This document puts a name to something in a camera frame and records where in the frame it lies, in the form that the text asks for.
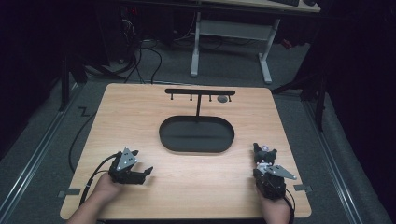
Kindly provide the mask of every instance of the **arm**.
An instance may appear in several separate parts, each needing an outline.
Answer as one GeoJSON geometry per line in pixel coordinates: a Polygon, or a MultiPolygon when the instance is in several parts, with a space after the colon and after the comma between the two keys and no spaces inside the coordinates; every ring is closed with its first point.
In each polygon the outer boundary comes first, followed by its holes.
{"type": "Polygon", "coordinates": [[[262,216],[267,224],[288,224],[290,220],[290,208],[283,199],[272,201],[264,198],[256,188],[262,204],[262,216]]]}
{"type": "Polygon", "coordinates": [[[113,183],[108,173],[103,174],[91,196],[67,220],[67,224],[95,224],[100,212],[121,192],[122,185],[113,183]]]}

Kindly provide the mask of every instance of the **small black object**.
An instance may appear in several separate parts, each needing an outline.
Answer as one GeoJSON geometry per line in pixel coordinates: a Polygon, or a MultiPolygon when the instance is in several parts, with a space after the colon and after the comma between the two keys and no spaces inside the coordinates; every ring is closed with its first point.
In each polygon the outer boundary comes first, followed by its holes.
{"type": "Polygon", "coordinates": [[[315,1],[315,0],[303,0],[303,2],[311,7],[317,3],[317,1],[315,1]]]}
{"type": "Polygon", "coordinates": [[[269,0],[269,1],[285,4],[292,7],[297,7],[298,4],[300,3],[300,0],[269,0]]]}
{"type": "Polygon", "coordinates": [[[254,169],[253,176],[256,178],[256,186],[262,196],[267,199],[276,200],[285,197],[285,178],[269,173],[263,174],[260,170],[254,169]]]}
{"type": "Polygon", "coordinates": [[[136,164],[135,155],[138,151],[129,151],[125,148],[123,153],[118,155],[111,163],[108,174],[111,176],[113,182],[120,184],[143,184],[146,181],[146,176],[151,174],[153,167],[151,166],[143,173],[133,172],[131,168],[136,164]]]}
{"type": "Polygon", "coordinates": [[[254,143],[253,146],[255,162],[265,161],[267,163],[274,164],[277,153],[276,149],[273,149],[272,151],[263,151],[257,143],[254,143]]]}

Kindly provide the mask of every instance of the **tabletop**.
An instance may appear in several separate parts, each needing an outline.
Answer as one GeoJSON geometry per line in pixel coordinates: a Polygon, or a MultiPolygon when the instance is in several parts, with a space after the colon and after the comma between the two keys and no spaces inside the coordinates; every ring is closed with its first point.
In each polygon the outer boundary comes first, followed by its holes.
{"type": "MultiPolygon", "coordinates": [[[[265,88],[110,84],[102,102],[70,189],[83,189],[94,169],[125,147],[139,150],[135,171],[154,169],[143,185],[124,185],[124,191],[100,215],[106,219],[254,218],[262,217],[254,187],[253,143],[276,148],[275,164],[297,177],[286,179],[296,202],[295,216],[311,214],[297,165],[271,92],[265,88]],[[235,91],[231,102],[202,97],[201,115],[221,117],[234,128],[231,146],[220,153],[174,152],[162,145],[159,129],[175,115],[195,115],[197,97],[171,96],[165,89],[235,91]]],[[[111,161],[104,165],[108,169],[111,161]]],[[[90,189],[91,194],[97,176],[90,189]]],[[[67,195],[61,217],[78,208],[79,195],[67,195]]]]}

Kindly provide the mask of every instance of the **cable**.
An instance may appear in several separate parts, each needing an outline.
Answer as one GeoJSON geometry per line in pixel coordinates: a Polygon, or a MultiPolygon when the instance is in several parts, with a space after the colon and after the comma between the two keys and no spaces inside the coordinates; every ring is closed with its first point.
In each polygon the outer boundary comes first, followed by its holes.
{"type": "Polygon", "coordinates": [[[139,68],[137,68],[137,67],[136,67],[136,72],[137,72],[137,75],[138,75],[139,78],[140,78],[140,84],[146,84],[145,80],[144,80],[144,79],[142,78],[142,76],[140,75],[139,68]]]}
{"type": "Polygon", "coordinates": [[[192,46],[195,43],[194,40],[192,39],[192,37],[194,37],[194,35],[188,36],[188,37],[186,37],[184,39],[179,39],[178,41],[174,41],[174,44],[178,45],[178,46],[181,46],[181,47],[192,46]],[[180,44],[180,42],[182,42],[182,41],[189,41],[189,43],[188,44],[180,44]]]}
{"type": "Polygon", "coordinates": [[[209,49],[209,50],[213,50],[213,49],[218,49],[218,48],[220,48],[222,45],[223,45],[223,38],[221,37],[221,36],[219,36],[219,37],[217,37],[217,38],[215,38],[214,36],[212,36],[212,38],[211,39],[214,39],[214,41],[211,41],[211,42],[216,42],[217,40],[216,39],[218,39],[219,40],[219,44],[217,45],[217,46],[215,46],[214,48],[205,48],[205,47],[203,47],[201,44],[199,45],[199,47],[201,48],[201,49],[209,49]]]}
{"type": "Polygon", "coordinates": [[[238,43],[236,41],[231,41],[231,40],[227,40],[227,39],[224,40],[224,43],[238,45],[238,46],[245,46],[245,45],[249,45],[249,44],[254,44],[256,42],[259,42],[259,40],[249,39],[249,40],[245,40],[243,43],[238,43]]]}
{"type": "Polygon", "coordinates": [[[121,68],[120,70],[114,71],[114,72],[112,72],[110,70],[107,70],[104,67],[100,68],[102,71],[95,72],[95,71],[92,71],[91,69],[89,69],[86,66],[84,66],[84,71],[89,73],[89,74],[91,74],[91,75],[93,75],[93,76],[98,76],[98,77],[99,76],[104,76],[104,75],[108,75],[109,77],[117,77],[117,75],[119,75],[121,73],[124,73],[124,72],[128,71],[129,69],[131,69],[134,66],[134,64],[135,64],[135,61],[136,61],[136,59],[135,59],[135,56],[133,55],[133,56],[131,56],[130,61],[128,62],[128,64],[125,67],[121,68]]]}
{"type": "Polygon", "coordinates": [[[194,15],[192,16],[192,22],[191,22],[189,31],[185,35],[183,35],[181,38],[174,39],[174,41],[182,40],[182,39],[185,39],[185,38],[190,38],[191,36],[193,36],[193,35],[190,35],[190,33],[191,33],[191,30],[192,30],[192,27],[194,26],[194,22],[195,22],[196,16],[197,16],[197,13],[194,12],[194,15]]]}
{"type": "Polygon", "coordinates": [[[155,76],[155,74],[156,74],[156,73],[158,72],[158,70],[160,69],[161,64],[163,64],[163,57],[161,56],[161,54],[160,54],[158,51],[156,51],[156,50],[154,50],[154,49],[146,49],[146,50],[150,50],[150,51],[156,53],[156,54],[160,57],[160,64],[158,64],[157,69],[155,69],[154,73],[151,75],[151,85],[152,85],[152,84],[154,84],[154,76],[155,76]]]}
{"type": "Polygon", "coordinates": [[[70,148],[69,148],[69,155],[68,155],[69,167],[70,167],[70,170],[71,170],[73,173],[76,171],[75,168],[73,167],[73,164],[72,164],[72,150],[73,150],[74,144],[76,143],[76,141],[77,141],[79,135],[81,134],[82,130],[84,129],[84,127],[87,126],[88,122],[90,122],[90,120],[96,115],[96,113],[97,113],[97,112],[94,112],[94,113],[85,121],[85,123],[81,126],[81,128],[78,130],[78,133],[76,134],[76,136],[75,136],[75,138],[74,138],[74,140],[73,140],[72,145],[71,145],[70,148]]]}
{"type": "Polygon", "coordinates": [[[107,157],[107,158],[106,158],[104,161],[102,161],[102,162],[99,164],[99,166],[95,169],[95,171],[94,171],[93,174],[91,175],[90,179],[88,180],[87,185],[85,186],[84,191],[82,192],[81,200],[79,201],[79,206],[81,206],[81,205],[85,202],[85,199],[87,198],[88,190],[89,190],[90,187],[91,187],[91,183],[92,183],[92,181],[93,181],[93,178],[94,178],[97,174],[99,174],[99,173],[102,172],[102,171],[99,172],[99,169],[100,169],[100,168],[103,166],[103,164],[105,164],[107,161],[109,161],[109,160],[111,160],[111,159],[113,159],[113,158],[116,158],[116,157],[120,156],[120,154],[122,154],[122,152],[119,151],[118,153],[113,154],[113,155],[107,157]]]}
{"type": "Polygon", "coordinates": [[[134,70],[137,69],[137,66],[140,64],[141,60],[142,60],[142,43],[140,43],[140,45],[139,45],[139,61],[134,66],[134,69],[132,69],[132,71],[129,73],[129,75],[125,78],[123,83],[127,83],[128,82],[129,77],[132,75],[134,70]]]}
{"type": "Polygon", "coordinates": [[[294,201],[293,196],[291,195],[290,191],[288,189],[285,189],[290,197],[293,199],[293,206],[291,206],[291,203],[289,202],[289,200],[285,197],[283,197],[283,199],[286,201],[286,204],[288,205],[289,209],[290,209],[290,220],[289,220],[289,224],[292,224],[294,222],[294,211],[296,209],[296,202],[294,201]]]}

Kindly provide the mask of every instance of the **desk leg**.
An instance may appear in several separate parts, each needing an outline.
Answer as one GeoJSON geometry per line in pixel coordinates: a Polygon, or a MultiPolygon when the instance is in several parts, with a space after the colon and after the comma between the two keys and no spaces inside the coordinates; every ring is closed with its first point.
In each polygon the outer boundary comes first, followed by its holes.
{"type": "Polygon", "coordinates": [[[190,73],[192,77],[198,76],[200,28],[201,28],[201,12],[197,12],[197,22],[195,23],[195,44],[194,44],[194,52],[192,53],[191,73],[190,73]]]}
{"type": "Polygon", "coordinates": [[[280,23],[280,19],[275,20],[274,25],[270,31],[269,36],[268,36],[268,40],[267,40],[267,44],[265,46],[264,53],[259,53],[260,65],[262,66],[262,75],[264,76],[264,82],[266,84],[272,83],[270,71],[268,70],[267,57],[268,57],[268,53],[270,52],[271,46],[274,42],[274,38],[275,38],[277,27],[279,26],[279,23],[280,23]]]}

